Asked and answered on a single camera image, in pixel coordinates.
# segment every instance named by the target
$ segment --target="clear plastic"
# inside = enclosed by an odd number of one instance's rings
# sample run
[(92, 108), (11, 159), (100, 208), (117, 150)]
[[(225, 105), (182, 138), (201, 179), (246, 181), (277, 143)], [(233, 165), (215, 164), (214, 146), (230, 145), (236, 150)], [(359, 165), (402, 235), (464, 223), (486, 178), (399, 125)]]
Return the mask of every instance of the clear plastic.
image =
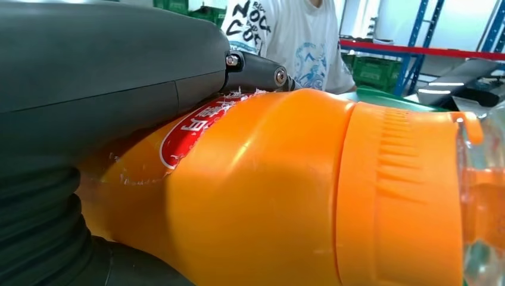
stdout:
[(505, 286), (505, 102), (481, 118), (484, 142), (458, 140), (464, 276), (468, 286)]

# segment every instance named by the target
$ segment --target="printed graphic on t-shirt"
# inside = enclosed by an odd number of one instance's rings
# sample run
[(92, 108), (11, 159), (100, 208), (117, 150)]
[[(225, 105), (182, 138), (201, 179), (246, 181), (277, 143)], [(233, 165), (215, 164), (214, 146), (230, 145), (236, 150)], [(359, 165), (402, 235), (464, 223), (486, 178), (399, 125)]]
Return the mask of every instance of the printed graphic on t-shirt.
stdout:
[(240, 1), (232, 9), (233, 20), (223, 30), (229, 39), (230, 47), (245, 52), (260, 54), (262, 41), (269, 33), (265, 9), (261, 3), (252, 0)]
[(322, 90), (328, 73), (324, 44), (303, 43), (296, 51), (294, 79), (304, 88)]

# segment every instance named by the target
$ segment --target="green plastic crate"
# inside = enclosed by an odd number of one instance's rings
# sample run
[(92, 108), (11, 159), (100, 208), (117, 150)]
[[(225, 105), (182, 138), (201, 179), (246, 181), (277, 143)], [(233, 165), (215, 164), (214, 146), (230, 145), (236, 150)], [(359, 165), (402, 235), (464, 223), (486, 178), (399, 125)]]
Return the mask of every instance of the green plastic crate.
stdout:
[(356, 57), (353, 78), (357, 85), (367, 85), (391, 92), (400, 74), (401, 62), (373, 57)]
[(214, 23), (221, 28), (225, 20), (226, 10), (224, 9), (214, 9)]
[(355, 60), (355, 58), (356, 58), (356, 55), (350, 55), (350, 54), (342, 53), (342, 60), (344, 61), (344, 63), (347, 65), (347, 67), (350, 70), (354, 69), (354, 60)]
[(152, 5), (156, 8), (188, 15), (188, 0), (153, 0)]
[(202, 7), (196, 11), (190, 12), (189, 16), (193, 18), (211, 21), (214, 24), (221, 27), (221, 24), (223, 24), (223, 21), (225, 20), (225, 14), (226, 10), (223, 9)]

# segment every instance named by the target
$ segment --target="green object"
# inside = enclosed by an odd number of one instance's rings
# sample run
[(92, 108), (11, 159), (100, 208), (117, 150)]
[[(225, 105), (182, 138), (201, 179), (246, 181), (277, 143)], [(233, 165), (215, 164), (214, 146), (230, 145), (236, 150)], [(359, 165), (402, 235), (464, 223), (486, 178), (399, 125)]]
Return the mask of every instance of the green object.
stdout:
[(342, 54), (342, 60), (344, 63), (347, 65), (347, 67), (350, 70), (354, 69), (354, 60), (356, 58), (356, 55), (350, 55), (350, 54)]
[(190, 12), (189, 16), (213, 22), (218, 27), (221, 27), (221, 24), (223, 24), (223, 21), (225, 20), (225, 14), (226, 10), (223, 9), (202, 7), (196, 11)]
[(374, 57), (356, 57), (353, 78), (358, 86), (367, 85), (391, 92), (400, 74), (401, 62)]
[(214, 9), (214, 23), (217, 27), (221, 28), (223, 21), (225, 20), (226, 10), (224, 9)]
[(152, 0), (156, 8), (169, 10), (174, 13), (188, 15), (188, 0)]
[(357, 90), (357, 95), (359, 101), (386, 107), (424, 112), (446, 111), (441, 108), (426, 106), (414, 101), (405, 100), (402, 97), (396, 97), (395, 95), (388, 94), (371, 87), (359, 87)]

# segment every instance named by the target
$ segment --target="dark gray robot arm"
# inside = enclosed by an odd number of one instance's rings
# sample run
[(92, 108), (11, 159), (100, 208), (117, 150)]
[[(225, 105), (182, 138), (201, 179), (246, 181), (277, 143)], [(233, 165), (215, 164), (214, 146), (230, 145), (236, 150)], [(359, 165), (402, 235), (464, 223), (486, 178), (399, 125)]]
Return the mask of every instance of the dark gray robot arm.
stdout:
[(233, 53), (210, 22), (70, 2), (0, 0), (0, 281), (188, 285), (160, 260), (90, 236), (74, 166), (223, 88), (274, 90), (287, 80), (249, 55), (227, 65)]

